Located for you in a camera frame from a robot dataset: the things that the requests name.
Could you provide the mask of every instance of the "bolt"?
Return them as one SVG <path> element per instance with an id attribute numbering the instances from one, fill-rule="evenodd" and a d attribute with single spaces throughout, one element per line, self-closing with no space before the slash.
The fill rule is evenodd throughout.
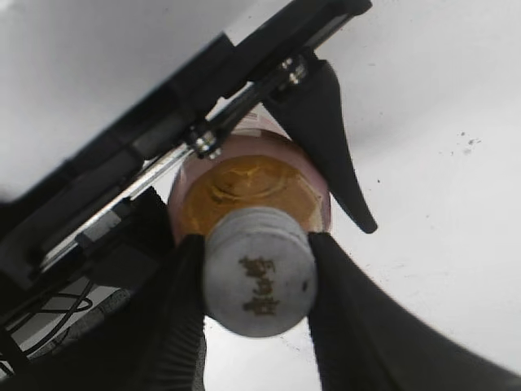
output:
<path id="1" fill-rule="evenodd" d="M 222 153 L 222 150 L 220 148 L 216 149 L 214 152 L 212 152 L 210 155 L 208 155 L 208 159 L 215 160 L 217 157 L 219 157 Z"/>

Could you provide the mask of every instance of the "gray bottle cap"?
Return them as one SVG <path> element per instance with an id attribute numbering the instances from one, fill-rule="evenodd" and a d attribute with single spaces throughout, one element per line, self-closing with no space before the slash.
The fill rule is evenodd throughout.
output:
<path id="1" fill-rule="evenodd" d="M 237 209 L 206 242 L 203 293 L 210 316 L 242 336 L 276 336 L 308 315 L 317 271 L 306 233 L 273 208 Z"/>

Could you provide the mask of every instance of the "black cable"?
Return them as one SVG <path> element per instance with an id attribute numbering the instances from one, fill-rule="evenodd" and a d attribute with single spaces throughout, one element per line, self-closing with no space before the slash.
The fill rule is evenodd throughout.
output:
<path id="1" fill-rule="evenodd" d="M 74 303 L 71 305 L 71 308 L 67 311 L 67 313 L 60 319 L 58 324 L 50 330 L 50 332 L 47 333 L 46 336 L 41 338 L 35 345 L 31 346 L 27 350 L 24 351 L 24 354 L 29 356 L 33 353 L 35 353 L 37 350 L 39 350 L 43 345 L 45 345 L 47 342 L 52 340 L 56 333 L 61 330 L 61 328 L 64 326 L 64 324 L 71 318 L 71 316 L 77 311 L 80 304 L 84 301 L 84 299 L 87 297 L 87 295 L 90 293 L 90 290 L 94 286 L 94 283 L 92 281 L 89 281 L 86 286 L 83 288 L 83 291 L 80 293 L 79 297 L 74 301 Z M 0 355 L 0 360 L 6 361 L 6 357 L 2 354 Z"/>
<path id="2" fill-rule="evenodd" d="M 12 377 L 15 375 L 15 373 L 11 369 L 9 369 L 9 367 L 6 364 L 4 364 L 1 361 L 0 361 L 0 369 L 2 369 L 6 373 L 6 375 L 8 375 L 9 377 Z"/>
<path id="3" fill-rule="evenodd" d="M 29 312 L 17 324 L 15 324 L 15 326 L 8 328 L 7 331 L 9 332 L 9 334 L 14 334 L 23 326 L 25 326 L 32 318 L 34 318 L 36 314 L 37 312 Z"/>
<path id="4" fill-rule="evenodd" d="M 75 295 L 73 293 L 56 293 L 56 294 L 52 295 L 52 298 L 53 297 L 66 297 L 69 299 L 78 299 L 80 297 L 80 295 Z M 90 310 L 94 306 L 94 303 L 88 297 L 84 297 L 83 302 L 85 302 L 86 304 L 83 305 L 82 307 L 78 307 L 74 311 L 75 313 Z M 7 330 L 9 331 L 10 334 L 14 334 L 18 330 L 20 330 L 23 326 L 25 326 L 37 314 L 66 314 L 67 312 L 68 312 L 68 310 L 44 310 L 44 309 L 40 308 L 39 310 L 34 310 L 34 311 L 27 313 L 18 323 L 15 324 L 15 326 L 13 326 Z"/>
<path id="5" fill-rule="evenodd" d="M 67 297 L 67 298 L 77 300 L 79 295 L 72 295 L 71 293 L 57 293 L 53 297 Z M 76 310 L 74 311 L 75 313 L 90 310 L 94 306 L 94 303 L 88 297 L 84 297 L 81 302 L 85 302 L 86 304 L 83 305 L 82 307 L 76 308 Z M 42 310 L 38 311 L 39 314 L 66 314 L 67 312 L 68 312 L 68 310 L 48 310 L 48 309 L 42 309 Z"/>

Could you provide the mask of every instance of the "white surface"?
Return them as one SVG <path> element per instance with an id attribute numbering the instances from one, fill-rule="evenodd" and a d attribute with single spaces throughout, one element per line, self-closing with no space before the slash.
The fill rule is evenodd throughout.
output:
<path id="1" fill-rule="evenodd" d="M 375 234 L 364 235 L 336 208 L 334 235 L 406 308 L 457 342 L 520 373 L 521 2 L 374 2 L 369 13 L 350 22 L 319 51 L 339 74 L 352 155 L 380 226 Z M 280 7 L 273 1 L 267 4 L 244 14 L 232 26 L 232 35 L 240 37 L 259 24 L 259 15 Z M 139 26 L 142 17 L 134 24 Z M 97 23 L 98 15 L 91 12 L 84 19 Z M 132 37 L 128 42 L 142 39 L 146 29 L 136 29 L 135 35 L 133 28 L 125 30 Z M 65 39 L 67 29 L 60 31 L 60 39 Z M 147 42 L 156 53 L 171 44 L 164 37 Z M 153 69 L 164 64 L 154 57 L 139 68 L 132 65 L 143 59 L 148 45 L 124 55 L 105 53 L 110 64 L 118 64 L 110 77 L 78 63 L 64 69 L 70 73 L 46 80 L 54 92 L 42 96 L 45 89 L 38 90 L 37 95 L 37 103 L 44 103 L 39 115 L 46 120 L 39 133 L 24 131 L 41 141 L 43 132 L 68 134 L 71 124 L 97 129 L 116 118 L 161 77 L 162 71 Z M 88 46 L 73 51 L 88 52 Z M 95 100 L 85 108 L 64 92 L 74 89 L 60 87 L 74 81 L 75 72 L 82 80 L 93 80 L 97 90 L 90 98 L 103 101 L 103 115 Z M 10 103 L 8 115 L 20 113 L 26 99 L 33 102 L 30 95 L 17 105 Z M 33 114 L 25 121 L 33 117 L 38 118 Z M 4 149 L 0 156 L 5 169 Z M 10 172 L 17 170 L 16 161 L 7 161 Z M 35 157 L 23 164 L 39 161 Z M 170 183 L 167 179 L 160 188 L 168 189 Z M 298 327 L 290 337 L 293 347 L 287 346 L 286 337 L 246 340 L 213 325 L 208 329 L 208 390 L 318 390 L 306 328 Z"/>

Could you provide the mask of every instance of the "amber liquid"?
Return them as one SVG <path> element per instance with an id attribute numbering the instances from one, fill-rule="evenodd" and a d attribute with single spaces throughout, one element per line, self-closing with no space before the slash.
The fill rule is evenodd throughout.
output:
<path id="1" fill-rule="evenodd" d="M 229 212 L 269 206 L 291 215 L 305 231 L 322 231 L 322 196 L 304 175 L 268 156 L 222 161 L 195 180 L 186 194 L 179 222 L 187 234 L 207 235 Z"/>

